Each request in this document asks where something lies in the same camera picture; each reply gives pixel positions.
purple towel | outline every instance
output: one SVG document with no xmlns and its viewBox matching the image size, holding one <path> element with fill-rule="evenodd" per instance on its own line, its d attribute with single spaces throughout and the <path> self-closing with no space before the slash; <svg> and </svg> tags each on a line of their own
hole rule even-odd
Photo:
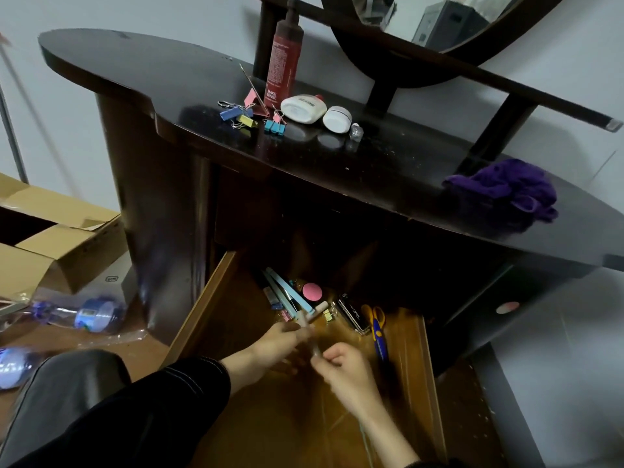
<svg viewBox="0 0 624 468">
<path fill-rule="evenodd" d="M 519 159 L 491 164 L 472 177 L 448 176 L 445 181 L 493 200 L 508 199 L 511 205 L 537 220 L 553 221 L 559 215 L 552 207 L 557 192 L 546 173 Z"/>
</svg>

oval mirror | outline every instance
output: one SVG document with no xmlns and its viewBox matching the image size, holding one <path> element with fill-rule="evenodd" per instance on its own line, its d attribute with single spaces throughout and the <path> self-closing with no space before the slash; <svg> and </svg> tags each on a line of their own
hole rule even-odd
<svg viewBox="0 0 624 468">
<path fill-rule="evenodd" d="M 323 7 L 397 38 L 479 65 L 526 33 L 561 0 L 322 0 Z M 454 77 L 339 30 L 349 60 L 386 88 L 415 88 Z"/>
</svg>

metal pole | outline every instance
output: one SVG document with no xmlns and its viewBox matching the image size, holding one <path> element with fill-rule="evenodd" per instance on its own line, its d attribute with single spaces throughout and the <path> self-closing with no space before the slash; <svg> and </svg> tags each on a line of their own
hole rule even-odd
<svg viewBox="0 0 624 468">
<path fill-rule="evenodd" d="M 15 166 L 18 168 L 19 179 L 28 183 L 28 176 L 26 175 L 26 168 L 24 167 L 24 161 L 22 160 L 22 155 L 20 154 L 20 148 L 18 146 L 18 140 L 15 137 L 15 131 L 13 130 L 13 125 L 11 123 L 11 117 L 9 116 L 9 110 L 6 106 L 6 100 L 4 99 L 4 93 L 2 91 L 2 86 L 0 85 L 0 116 L 2 116 L 2 122 L 4 123 L 4 129 L 6 130 L 6 136 L 9 139 L 9 145 L 11 146 L 11 151 L 13 152 L 13 159 L 15 160 Z"/>
</svg>

scissors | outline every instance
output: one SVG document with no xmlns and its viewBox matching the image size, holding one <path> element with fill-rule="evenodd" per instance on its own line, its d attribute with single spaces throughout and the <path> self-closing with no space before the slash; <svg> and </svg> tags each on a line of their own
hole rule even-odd
<svg viewBox="0 0 624 468">
<path fill-rule="evenodd" d="M 388 361 L 388 350 L 386 346 L 386 339 L 381 331 L 386 324 L 386 314 L 381 307 L 374 307 L 371 309 L 369 305 L 362 306 L 362 313 L 366 316 L 367 320 L 371 324 L 372 339 L 375 342 L 375 350 L 381 361 Z"/>
</svg>

person's right hand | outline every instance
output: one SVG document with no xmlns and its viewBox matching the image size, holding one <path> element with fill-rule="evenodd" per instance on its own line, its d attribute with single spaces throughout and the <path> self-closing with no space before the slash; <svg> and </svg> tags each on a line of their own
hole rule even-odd
<svg viewBox="0 0 624 468">
<path fill-rule="evenodd" d="M 345 408 L 360 421 L 382 410 L 385 412 L 371 365 L 362 352 L 347 343 L 336 343 L 312 357 L 312 367 L 320 374 Z"/>
</svg>

